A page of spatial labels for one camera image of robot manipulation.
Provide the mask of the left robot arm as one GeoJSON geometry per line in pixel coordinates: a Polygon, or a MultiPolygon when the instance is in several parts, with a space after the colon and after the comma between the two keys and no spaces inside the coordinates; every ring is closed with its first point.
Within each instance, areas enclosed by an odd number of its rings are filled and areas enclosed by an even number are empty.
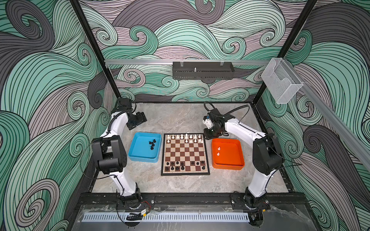
{"type": "Polygon", "coordinates": [[[96,169],[113,180],[119,198],[124,202],[140,203],[140,189],[125,170],[127,152],[122,141],[125,128],[131,131],[146,122],[144,113],[136,113],[132,104],[132,100],[127,98],[116,101],[107,129],[92,141],[91,148],[96,169]]]}

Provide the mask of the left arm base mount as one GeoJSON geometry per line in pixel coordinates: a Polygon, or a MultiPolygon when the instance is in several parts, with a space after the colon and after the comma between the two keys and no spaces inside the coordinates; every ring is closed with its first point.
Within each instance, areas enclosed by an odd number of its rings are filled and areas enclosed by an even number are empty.
{"type": "Polygon", "coordinates": [[[117,196],[118,208],[123,210],[143,210],[152,209],[155,204],[155,196],[143,193],[132,196],[117,196]]]}

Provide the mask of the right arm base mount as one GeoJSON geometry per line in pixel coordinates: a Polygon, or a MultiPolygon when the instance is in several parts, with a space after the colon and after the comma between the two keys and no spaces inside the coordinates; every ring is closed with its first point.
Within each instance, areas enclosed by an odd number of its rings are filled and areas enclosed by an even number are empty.
{"type": "Polygon", "coordinates": [[[252,212],[266,211],[271,209],[265,194],[261,197],[254,197],[250,193],[234,192],[230,195],[230,200],[233,209],[241,209],[252,212]]]}

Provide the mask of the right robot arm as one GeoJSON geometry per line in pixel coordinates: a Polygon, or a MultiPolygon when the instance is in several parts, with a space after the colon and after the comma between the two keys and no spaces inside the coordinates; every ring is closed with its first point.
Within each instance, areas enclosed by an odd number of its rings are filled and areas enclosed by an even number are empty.
{"type": "Polygon", "coordinates": [[[224,114],[212,104],[203,104],[207,115],[203,118],[204,138],[212,140],[225,133],[233,134],[252,148],[252,163],[255,168],[251,183],[246,195],[252,199],[260,199],[267,193],[267,185],[273,174],[284,163],[282,149],[277,136],[273,133],[264,133],[255,130],[238,120],[232,113],[249,108],[242,105],[224,114]]]}

